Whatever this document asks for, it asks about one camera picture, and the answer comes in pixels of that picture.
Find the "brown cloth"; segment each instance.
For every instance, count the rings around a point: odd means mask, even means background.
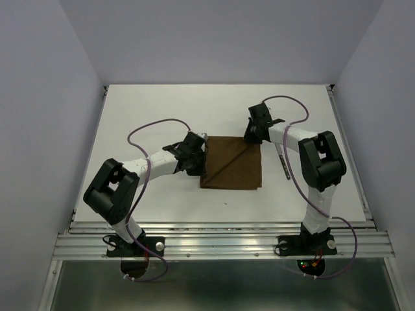
[[[206,172],[200,188],[255,190],[262,186],[261,147],[242,137],[209,137]]]

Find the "gray wall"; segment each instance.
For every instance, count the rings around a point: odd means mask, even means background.
[[[58,1],[2,1],[0,27],[0,308],[27,311],[68,225],[103,94]]]
[[[382,0],[60,0],[104,84],[334,83]]]
[[[415,303],[414,12],[413,0],[384,2],[335,96],[370,208]]]

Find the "white tabletop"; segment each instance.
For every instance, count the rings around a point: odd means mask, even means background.
[[[326,87],[300,85],[111,85],[105,100],[89,159],[82,195],[108,158],[129,161],[143,157],[126,136],[146,123],[165,118],[187,122],[195,132],[211,136],[243,136],[248,107],[272,95],[295,97],[308,107],[310,118],[299,127],[314,132],[332,131],[345,157],[348,172],[333,198],[331,214],[350,221],[364,221],[361,199],[336,124]],[[287,99],[270,100],[273,119],[302,119],[304,111]],[[186,128],[170,122],[146,128],[133,140],[151,154],[181,141]],[[151,181],[134,212],[137,222],[301,222],[306,203],[287,181],[275,146],[261,145],[263,186],[257,190],[200,189],[199,178],[185,172]],[[294,173],[307,193],[300,158],[289,151]],[[77,203],[76,222],[103,219],[83,201]]]

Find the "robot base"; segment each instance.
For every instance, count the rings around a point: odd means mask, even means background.
[[[323,255],[336,255],[337,248],[333,235],[330,235],[330,228],[316,234],[310,234],[301,224],[300,235],[278,236],[278,245],[274,253],[282,256],[315,256],[322,251]]]
[[[145,236],[141,235],[138,237],[140,243],[142,243],[146,248],[155,252],[157,255],[164,256],[164,245],[165,245],[165,238],[163,236]],[[117,235],[112,235],[108,239],[109,243],[115,244],[117,247],[110,251],[107,249],[106,256],[107,257],[144,257],[145,252],[135,243],[129,244],[125,242],[122,238]],[[163,249],[157,250],[156,244],[162,243]]]

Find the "robotic arm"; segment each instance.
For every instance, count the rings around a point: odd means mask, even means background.
[[[150,179],[186,171],[189,176],[206,173],[204,145],[206,134],[188,132],[185,139],[163,147],[148,159],[151,162]],[[148,163],[146,159],[117,162],[106,160],[94,177],[84,195],[84,201],[100,214],[125,242],[133,239],[126,230],[126,217],[131,209],[134,195],[145,181]],[[132,217],[128,221],[132,234],[138,238],[144,235]]]
[[[272,120],[264,102],[250,107],[249,112],[249,123],[244,135],[247,143],[261,144],[268,141],[283,144],[288,123],[281,119]],[[300,154],[302,175],[309,186],[309,201],[328,216],[336,186],[346,173],[346,164],[334,134],[290,127],[286,147]],[[335,247],[327,246],[333,240],[327,216],[308,204],[299,237],[280,237],[280,243],[282,238],[287,243],[286,247],[279,250],[280,255],[313,255],[319,249],[324,249],[326,255],[335,255]]]

